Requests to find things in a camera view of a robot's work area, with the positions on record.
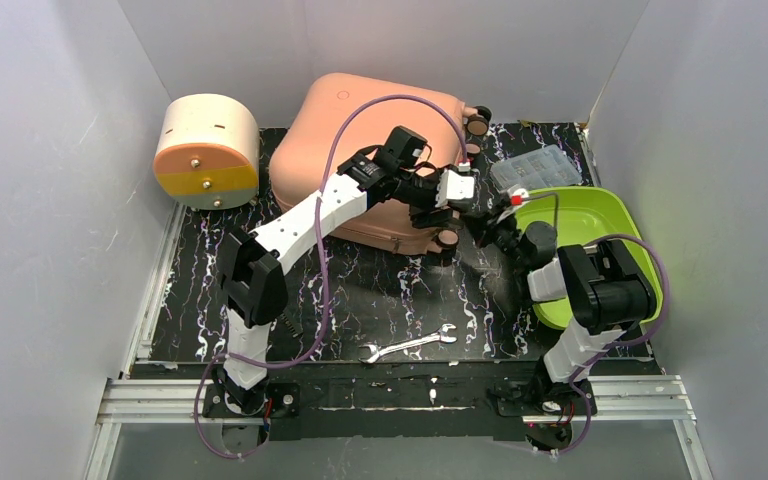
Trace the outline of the pink hard-shell suitcase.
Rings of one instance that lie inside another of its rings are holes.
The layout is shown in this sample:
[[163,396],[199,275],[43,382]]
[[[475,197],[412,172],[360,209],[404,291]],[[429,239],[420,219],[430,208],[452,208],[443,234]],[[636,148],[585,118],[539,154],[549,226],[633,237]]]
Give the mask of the pink hard-shell suitcase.
[[317,79],[270,158],[272,193],[281,210],[312,194],[323,175],[332,174],[359,149],[383,144],[397,126],[427,140],[422,160],[437,167],[461,161],[454,130],[432,107],[418,103],[419,98],[441,107],[465,135],[483,136],[489,129],[488,108],[471,107],[447,93],[347,73]]

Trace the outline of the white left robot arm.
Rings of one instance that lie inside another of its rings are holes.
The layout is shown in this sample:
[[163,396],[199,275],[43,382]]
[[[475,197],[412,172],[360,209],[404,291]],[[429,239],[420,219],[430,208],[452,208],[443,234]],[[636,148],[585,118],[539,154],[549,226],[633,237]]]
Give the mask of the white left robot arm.
[[420,161],[426,144],[398,126],[384,144],[360,149],[337,169],[326,168],[320,188],[277,219],[251,232],[236,229],[222,243],[219,285],[228,343],[214,380],[239,403],[253,397],[267,376],[270,330],[289,300],[285,276],[303,254],[379,203],[395,199],[421,212],[448,204],[458,173]]

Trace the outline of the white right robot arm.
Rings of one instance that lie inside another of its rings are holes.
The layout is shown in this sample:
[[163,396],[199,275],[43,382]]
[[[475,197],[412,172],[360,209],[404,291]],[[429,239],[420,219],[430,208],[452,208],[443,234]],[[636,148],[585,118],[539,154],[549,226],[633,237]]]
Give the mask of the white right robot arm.
[[544,390],[578,386],[601,355],[657,308],[654,287],[623,236],[559,245],[560,198],[548,196],[554,203],[551,222],[520,227],[515,214],[532,200],[518,194],[462,217],[478,246],[494,245],[508,257],[529,304],[566,299],[571,307],[567,327],[542,356],[532,381]]

